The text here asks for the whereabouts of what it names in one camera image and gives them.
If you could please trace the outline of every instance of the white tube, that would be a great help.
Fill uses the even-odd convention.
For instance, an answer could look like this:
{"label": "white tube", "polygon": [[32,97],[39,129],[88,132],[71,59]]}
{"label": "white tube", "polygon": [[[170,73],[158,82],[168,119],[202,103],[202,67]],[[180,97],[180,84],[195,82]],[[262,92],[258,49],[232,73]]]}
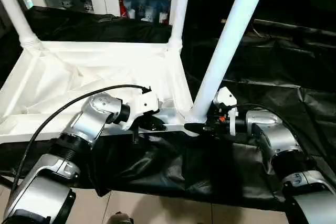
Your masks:
{"label": "white tube", "polygon": [[33,46],[39,42],[31,30],[25,15],[23,14],[17,0],[1,0],[11,21],[19,34],[19,40],[23,47]]}
{"label": "white tube", "polygon": [[175,10],[175,18],[173,22],[172,35],[170,42],[175,41],[182,43],[182,31],[184,25],[185,13],[187,10],[188,0],[177,0],[177,6]]}
{"label": "white tube", "polygon": [[211,102],[259,0],[235,0],[187,122],[204,123]]}

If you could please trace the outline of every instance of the black cable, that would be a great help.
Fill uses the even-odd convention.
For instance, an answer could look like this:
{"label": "black cable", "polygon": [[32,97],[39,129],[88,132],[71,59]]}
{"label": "black cable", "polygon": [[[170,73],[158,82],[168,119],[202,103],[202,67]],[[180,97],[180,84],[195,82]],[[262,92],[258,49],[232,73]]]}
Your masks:
{"label": "black cable", "polygon": [[119,88],[136,88],[136,89],[142,89],[142,92],[143,93],[146,93],[146,92],[149,92],[151,91],[150,88],[146,88],[146,87],[143,87],[143,86],[139,86],[139,85],[132,85],[132,84],[123,84],[123,85],[116,85],[116,86],[110,86],[110,87],[106,87],[106,88],[102,88],[102,89],[98,89],[98,90],[95,90],[95,91],[92,91],[92,92],[89,92],[87,94],[84,94],[80,97],[77,97],[75,99],[73,99],[72,101],[68,102],[67,104],[65,104],[63,107],[61,107],[60,109],[58,109],[56,112],[54,112],[50,117],[47,118],[47,120],[45,120],[41,125],[40,127],[35,131],[35,133],[32,135],[31,139],[29,140],[29,143],[26,147],[26,150],[22,156],[22,159],[20,161],[20,164],[19,164],[19,167],[17,169],[17,172],[15,174],[15,178],[14,178],[14,181],[13,181],[13,186],[12,186],[12,190],[11,190],[11,194],[14,192],[14,190],[16,189],[17,187],[17,184],[18,184],[18,181],[20,179],[20,174],[21,174],[21,171],[23,169],[23,166],[24,166],[24,163],[25,163],[25,160],[26,160],[26,157],[31,149],[31,146],[34,142],[34,140],[36,139],[36,137],[38,136],[38,134],[41,132],[41,130],[55,117],[57,116],[60,112],[62,112],[63,110],[65,110],[67,107],[71,106],[72,104],[74,104],[75,102],[78,102],[84,98],[87,98],[91,95],[94,95],[94,94],[98,94],[98,93],[101,93],[101,92],[104,92],[104,91],[107,91],[107,90],[111,90],[111,89],[119,89]]}
{"label": "black cable", "polygon": [[[283,123],[288,127],[288,129],[290,130],[290,132],[293,134],[293,136],[298,140],[301,148],[304,150],[304,152],[306,154],[308,154],[307,150],[304,148],[304,146],[302,145],[302,143],[300,143],[300,140],[298,139],[298,134],[297,134],[297,130],[294,126],[292,126],[283,116],[281,116],[278,112],[276,112],[273,109],[270,109],[267,106],[258,104],[258,103],[242,103],[242,104],[236,104],[236,105],[232,105],[232,106],[227,106],[226,109],[230,110],[233,108],[238,108],[238,107],[243,107],[243,106],[250,106],[250,107],[259,107],[265,110],[268,110],[269,112],[273,113],[274,115],[276,115],[277,117],[279,117]],[[303,131],[301,131],[302,135],[305,136],[305,138],[310,142],[310,144],[312,144],[314,146],[314,148],[318,151],[318,153],[320,154],[320,156],[325,160],[325,162],[330,166],[330,168],[332,169],[332,165],[330,165],[332,162],[329,161],[329,159],[326,157],[326,155],[323,153],[323,151],[320,149],[320,147]]]}

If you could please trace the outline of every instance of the black cloth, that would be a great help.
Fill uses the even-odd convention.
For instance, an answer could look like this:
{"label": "black cloth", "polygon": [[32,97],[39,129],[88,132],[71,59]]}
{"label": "black cloth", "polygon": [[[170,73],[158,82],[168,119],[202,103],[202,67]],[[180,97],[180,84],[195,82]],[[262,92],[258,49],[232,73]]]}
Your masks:
{"label": "black cloth", "polygon": [[[171,28],[112,15],[90,15],[34,7],[27,12],[41,40],[167,42]],[[195,98],[217,40],[190,39],[186,34],[182,60]],[[0,39],[1,81],[21,49],[15,31]],[[283,40],[251,42],[245,37],[222,85],[238,103],[255,102],[277,110],[298,130],[302,146],[320,169],[336,182],[336,92],[333,49],[309,48]],[[79,186],[182,197],[219,204],[283,210],[280,182],[263,159],[253,138],[245,134],[216,140],[192,138],[182,132],[101,137]],[[0,146],[0,174],[13,176],[27,143]],[[38,141],[23,175],[48,141]]]}

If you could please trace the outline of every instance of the floor tile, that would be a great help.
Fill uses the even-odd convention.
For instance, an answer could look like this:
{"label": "floor tile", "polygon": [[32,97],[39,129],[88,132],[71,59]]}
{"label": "floor tile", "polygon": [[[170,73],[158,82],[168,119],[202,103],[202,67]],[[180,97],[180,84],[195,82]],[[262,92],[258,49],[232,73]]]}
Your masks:
{"label": "floor tile", "polygon": [[211,224],[211,204],[178,198],[112,191],[103,223],[123,212],[134,224]]}
{"label": "floor tile", "polygon": [[76,201],[67,224],[101,224],[110,194],[100,198],[91,189],[73,189]]}
{"label": "floor tile", "polygon": [[4,216],[4,211],[9,199],[9,193],[11,191],[9,191],[9,189],[0,186],[0,223],[3,220],[3,216]]}
{"label": "floor tile", "polygon": [[213,204],[213,224],[287,224],[283,212]]}

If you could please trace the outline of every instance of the robotic arm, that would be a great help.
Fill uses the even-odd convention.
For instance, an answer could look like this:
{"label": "robotic arm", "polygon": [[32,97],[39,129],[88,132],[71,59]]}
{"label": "robotic arm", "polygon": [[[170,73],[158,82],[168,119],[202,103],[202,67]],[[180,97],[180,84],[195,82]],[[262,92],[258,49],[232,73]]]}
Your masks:
{"label": "robotic arm", "polygon": [[[219,108],[221,104],[228,106],[236,102],[227,88],[220,89],[214,99]],[[335,188],[318,171],[315,162],[278,116],[265,110],[248,110],[238,116],[233,108],[220,122],[231,135],[241,131],[258,139],[264,158],[270,161],[283,185],[289,223],[336,222]]]}
{"label": "robotic arm", "polygon": [[158,110],[158,98],[153,92],[127,104],[106,93],[91,96],[49,153],[38,160],[11,194],[3,223],[65,223],[76,199],[68,185],[79,178],[80,168],[105,124],[119,124],[128,130],[135,119]]}

